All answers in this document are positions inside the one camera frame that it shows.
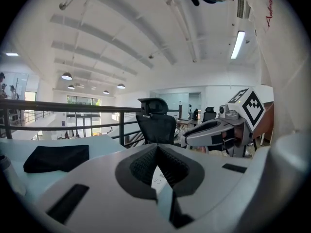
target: window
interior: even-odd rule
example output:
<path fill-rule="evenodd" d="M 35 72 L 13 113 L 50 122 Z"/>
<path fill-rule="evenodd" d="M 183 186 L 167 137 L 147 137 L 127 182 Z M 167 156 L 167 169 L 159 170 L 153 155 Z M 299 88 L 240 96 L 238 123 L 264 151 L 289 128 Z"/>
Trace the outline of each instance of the window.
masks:
<path fill-rule="evenodd" d="M 77 96 L 67 96 L 67 103 L 100 106 L 102 100 Z"/>
<path fill-rule="evenodd" d="M 36 96 L 37 96 L 36 92 L 26 91 L 25 101 L 35 101 Z"/>
<path fill-rule="evenodd" d="M 67 103 L 75 104 L 77 97 L 67 96 Z"/>
<path fill-rule="evenodd" d="M 67 96 L 67 103 L 71 104 L 82 104 L 82 105 L 101 105 L 101 99 Z M 93 113 L 67 113 L 67 126 L 89 126 L 89 125 L 100 125 L 99 112 Z M 101 135 L 101 128 L 84 129 L 74 131 L 74 135 L 79 134 L 80 137 L 90 137 L 94 135 Z"/>
<path fill-rule="evenodd" d="M 113 113 L 111 113 L 111 118 L 112 118 L 113 120 L 116 120 L 116 121 L 119 122 L 119 120 L 120 120 L 120 113 L 119 113 L 119 112 L 113 112 Z"/>
<path fill-rule="evenodd" d="M 35 101 L 37 96 L 36 92 L 26 91 L 25 101 Z M 24 122 L 25 125 L 29 122 L 35 121 L 35 111 L 25 110 L 24 111 Z"/>

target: chair headrest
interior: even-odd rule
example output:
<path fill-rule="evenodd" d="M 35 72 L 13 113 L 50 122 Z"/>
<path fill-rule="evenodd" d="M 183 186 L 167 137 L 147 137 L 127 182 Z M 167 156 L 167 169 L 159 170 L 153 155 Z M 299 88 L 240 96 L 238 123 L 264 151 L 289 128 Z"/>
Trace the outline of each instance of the chair headrest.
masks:
<path fill-rule="evenodd" d="M 205 109 L 205 111 L 208 112 L 208 113 L 214 113 L 214 108 L 215 107 L 208 107 L 208 108 Z"/>
<path fill-rule="evenodd" d="M 158 114 L 165 115 L 169 108 L 167 103 L 160 98 L 138 99 L 141 102 L 141 112 L 143 115 Z"/>

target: air vent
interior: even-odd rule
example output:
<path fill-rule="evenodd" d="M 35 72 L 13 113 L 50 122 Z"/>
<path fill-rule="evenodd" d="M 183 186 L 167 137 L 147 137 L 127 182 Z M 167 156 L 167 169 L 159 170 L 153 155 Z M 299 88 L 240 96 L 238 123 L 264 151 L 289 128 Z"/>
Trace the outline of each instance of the air vent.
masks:
<path fill-rule="evenodd" d="M 237 17 L 243 19 L 244 14 L 244 0 L 238 0 L 238 13 Z"/>
<path fill-rule="evenodd" d="M 248 19 L 251 7 L 246 0 L 238 0 L 237 17 L 241 19 Z"/>

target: door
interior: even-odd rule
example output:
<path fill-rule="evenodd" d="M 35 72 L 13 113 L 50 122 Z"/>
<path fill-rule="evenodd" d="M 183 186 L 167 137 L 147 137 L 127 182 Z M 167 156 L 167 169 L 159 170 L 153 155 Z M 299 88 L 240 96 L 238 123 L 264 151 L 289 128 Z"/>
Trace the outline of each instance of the door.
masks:
<path fill-rule="evenodd" d="M 84 118 L 84 126 L 91 126 L 91 118 Z M 92 136 L 92 129 L 85 129 L 85 136 L 91 137 Z"/>
<path fill-rule="evenodd" d="M 77 118 L 77 126 L 84 126 L 84 118 Z M 78 135 L 83 138 L 84 136 L 84 130 L 77 130 Z"/>

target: fluorescent light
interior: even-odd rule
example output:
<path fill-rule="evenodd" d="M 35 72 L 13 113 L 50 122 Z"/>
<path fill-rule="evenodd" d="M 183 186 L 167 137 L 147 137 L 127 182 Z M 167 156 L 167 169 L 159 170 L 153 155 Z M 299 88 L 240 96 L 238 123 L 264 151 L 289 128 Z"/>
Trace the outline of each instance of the fluorescent light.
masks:
<path fill-rule="evenodd" d="M 64 80 L 72 80 L 72 75 L 68 72 L 65 72 L 63 75 L 62 75 L 62 78 Z"/>
<path fill-rule="evenodd" d="M 125 89 L 125 85 L 123 85 L 122 83 L 118 84 L 117 88 L 119 89 Z"/>
<path fill-rule="evenodd" d="M 245 37 L 245 32 L 244 31 L 239 31 L 238 32 L 237 41 L 235 43 L 235 46 L 234 46 L 234 49 L 233 49 L 233 52 L 232 52 L 232 55 L 231 55 L 231 59 L 232 60 L 235 60 L 237 58 L 237 56 L 239 54 L 239 51 L 241 49 L 244 37 Z"/>
<path fill-rule="evenodd" d="M 18 56 L 18 54 L 15 52 L 7 52 L 6 55 L 7 56 Z"/>

